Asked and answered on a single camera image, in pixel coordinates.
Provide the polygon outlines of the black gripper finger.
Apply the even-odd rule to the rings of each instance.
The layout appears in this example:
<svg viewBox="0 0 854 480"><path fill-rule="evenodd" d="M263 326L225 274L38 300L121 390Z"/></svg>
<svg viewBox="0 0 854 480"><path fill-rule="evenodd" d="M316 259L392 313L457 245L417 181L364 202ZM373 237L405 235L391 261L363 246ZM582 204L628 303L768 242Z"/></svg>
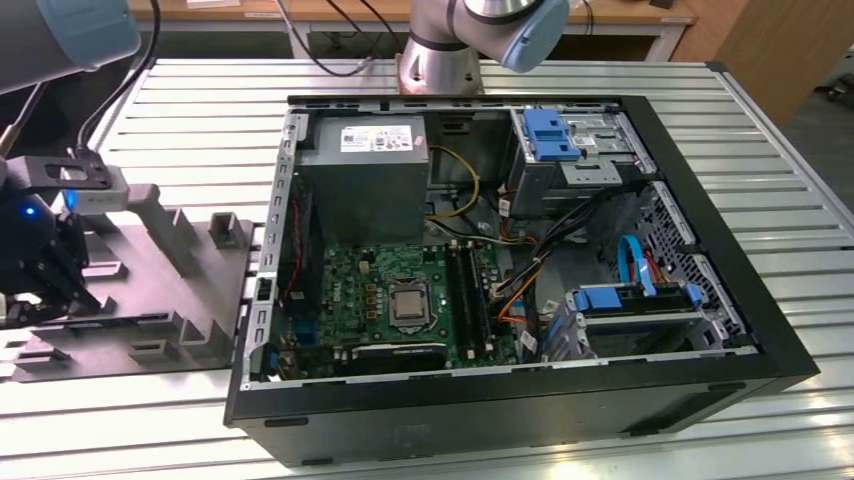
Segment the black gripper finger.
<svg viewBox="0 0 854 480"><path fill-rule="evenodd" d="M71 301L52 293L21 293L12 296L12 325L33 326L68 314Z"/></svg>
<svg viewBox="0 0 854 480"><path fill-rule="evenodd" d="M80 223L75 213L56 216L57 240L53 247L57 272L61 278L61 291L76 304L76 310L100 310L101 303L87 289L83 270L88 267L89 257Z"/></svg>

